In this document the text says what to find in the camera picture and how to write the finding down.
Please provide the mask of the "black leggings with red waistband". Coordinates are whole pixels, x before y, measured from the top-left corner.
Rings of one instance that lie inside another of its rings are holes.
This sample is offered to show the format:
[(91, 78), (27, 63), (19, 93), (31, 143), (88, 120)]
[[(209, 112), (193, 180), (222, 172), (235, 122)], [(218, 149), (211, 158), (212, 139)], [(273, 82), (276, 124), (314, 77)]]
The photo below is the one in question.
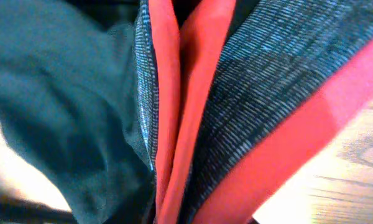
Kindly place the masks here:
[(373, 97), (373, 0), (0, 0), (0, 124), (79, 223), (247, 223)]

